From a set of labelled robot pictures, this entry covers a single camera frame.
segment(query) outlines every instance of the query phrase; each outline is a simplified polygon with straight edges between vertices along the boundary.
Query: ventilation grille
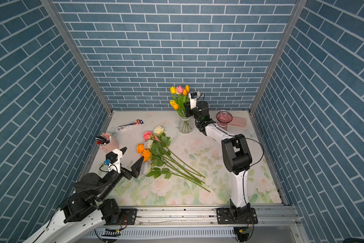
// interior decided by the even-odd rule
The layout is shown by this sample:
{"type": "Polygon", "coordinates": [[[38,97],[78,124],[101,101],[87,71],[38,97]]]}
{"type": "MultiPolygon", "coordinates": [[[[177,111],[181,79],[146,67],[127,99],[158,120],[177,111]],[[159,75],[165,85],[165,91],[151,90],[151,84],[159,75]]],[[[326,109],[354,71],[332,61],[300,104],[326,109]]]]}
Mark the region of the ventilation grille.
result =
{"type": "MultiPolygon", "coordinates": [[[[97,228],[97,234],[104,239],[116,239],[115,237],[103,236],[113,233],[105,231],[104,228],[97,228]]],[[[121,231],[119,239],[165,239],[175,237],[201,238],[201,237],[232,237],[234,236],[233,227],[143,227],[127,228],[121,231]]],[[[82,238],[97,238],[94,230],[89,231],[82,238]]]]}

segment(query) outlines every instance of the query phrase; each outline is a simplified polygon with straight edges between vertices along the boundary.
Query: black cable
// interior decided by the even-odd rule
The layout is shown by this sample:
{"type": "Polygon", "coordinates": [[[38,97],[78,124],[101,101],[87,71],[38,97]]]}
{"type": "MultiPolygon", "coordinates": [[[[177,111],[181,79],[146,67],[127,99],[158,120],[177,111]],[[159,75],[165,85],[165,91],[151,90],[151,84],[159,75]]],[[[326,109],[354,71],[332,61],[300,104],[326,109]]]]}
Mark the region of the black cable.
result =
{"type": "Polygon", "coordinates": [[[114,166],[116,168],[116,175],[110,181],[108,181],[108,182],[106,182],[106,183],[104,183],[104,184],[102,184],[102,185],[100,185],[98,187],[85,188],[85,187],[77,187],[76,186],[76,188],[81,188],[81,189],[83,189],[83,191],[88,191],[88,190],[93,190],[93,189],[97,189],[97,188],[104,187],[104,186],[108,185],[109,183],[111,183],[119,175],[119,172],[117,172],[116,165],[112,164],[111,166],[114,166]]]}
{"type": "Polygon", "coordinates": [[[107,172],[107,171],[105,171],[105,170],[102,170],[102,169],[101,169],[103,166],[104,166],[104,164],[102,164],[102,165],[100,166],[99,170],[100,170],[100,171],[102,171],[102,172],[107,172]]]}
{"type": "MultiPolygon", "coordinates": [[[[65,200],[63,200],[59,205],[58,205],[58,207],[56,207],[56,209],[55,209],[55,211],[54,211],[54,213],[53,213],[53,215],[51,215],[51,218],[50,218],[50,220],[48,221],[48,224],[47,224],[47,226],[46,226],[46,229],[48,229],[48,226],[50,225],[50,223],[51,223],[51,220],[53,219],[53,216],[55,215],[55,213],[58,211],[58,208],[59,208],[59,206],[61,206],[62,205],[62,203],[64,203],[66,200],[68,200],[69,198],[70,198],[71,196],[69,196],[69,197],[67,197],[65,200]]],[[[40,233],[40,235],[32,242],[32,243],[35,243],[35,241],[37,241],[38,239],[39,239],[39,237],[43,234],[45,232],[45,230],[43,231],[43,232],[41,232],[40,233]]]]}

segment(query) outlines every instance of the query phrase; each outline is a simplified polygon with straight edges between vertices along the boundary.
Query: yellow tulip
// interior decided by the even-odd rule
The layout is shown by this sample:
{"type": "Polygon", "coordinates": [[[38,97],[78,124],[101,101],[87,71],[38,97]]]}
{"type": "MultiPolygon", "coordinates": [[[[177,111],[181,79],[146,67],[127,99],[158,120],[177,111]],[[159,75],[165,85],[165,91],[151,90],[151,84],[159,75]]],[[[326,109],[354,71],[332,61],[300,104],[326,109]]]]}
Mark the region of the yellow tulip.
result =
{"type": "Polygon", "coordinates": [[[170,88],[170,92],[171,92],[171,94],[175,94],[177,92],[177,90],[173,86],[173,87],[170,88]]]}

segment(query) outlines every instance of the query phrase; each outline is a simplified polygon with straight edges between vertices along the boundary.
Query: bouquet of flowers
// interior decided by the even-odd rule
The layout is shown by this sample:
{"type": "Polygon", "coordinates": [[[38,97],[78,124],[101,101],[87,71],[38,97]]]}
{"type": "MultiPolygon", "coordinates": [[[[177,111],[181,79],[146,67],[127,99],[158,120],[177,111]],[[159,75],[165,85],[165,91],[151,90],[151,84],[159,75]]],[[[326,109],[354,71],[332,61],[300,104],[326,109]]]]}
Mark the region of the bouquet of flowers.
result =
{"type": "Polygon", "coordinates": [[[155,179],[161,175],[165,175],[165,179],[169,179],[172,175],[175,175],[204,188],[202,185],[205,183],[198,177],[205,177],[182,161],[169,149],[170,137],[166,136],[163,127],[157,126],[154,129],[154,133],[151,133],[150,131],[145,132],[143,139],[146,142],[137,145],[136,150],[144,156],[144,161],[151,160],[152,162],[151,170],[147,174],[147,177],[153,176],[155,179]]]}
{"type": "Polygon", "coordinates": [[[189,119],[186,118],[186,111],[184,103],[190,102],[188,93],[190,91],[190,87],[188,85],[185,88],[182,86],[178,86],[175,88],[174,86],[170,88],[171,97],[173,98],[170,100],[170,105],[178,112],[178,115],[181,117],[181,122],[179,125],[179,131],[182,133],[189,133],[192,131],[191,124],[189,124],[189,119]]]}

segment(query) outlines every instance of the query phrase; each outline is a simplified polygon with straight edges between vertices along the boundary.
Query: blue connector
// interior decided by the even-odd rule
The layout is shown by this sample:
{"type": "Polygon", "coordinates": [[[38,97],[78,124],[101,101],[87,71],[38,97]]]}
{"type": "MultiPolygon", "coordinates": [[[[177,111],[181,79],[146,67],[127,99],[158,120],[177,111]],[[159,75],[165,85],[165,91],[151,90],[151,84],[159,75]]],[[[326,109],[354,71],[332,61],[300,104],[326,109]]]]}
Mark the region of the blue connector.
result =
{"type": "Polygon", "coordinates": [[[108,165],[111,161],[109,159],[104,161],[104,165],[108,165]]]}

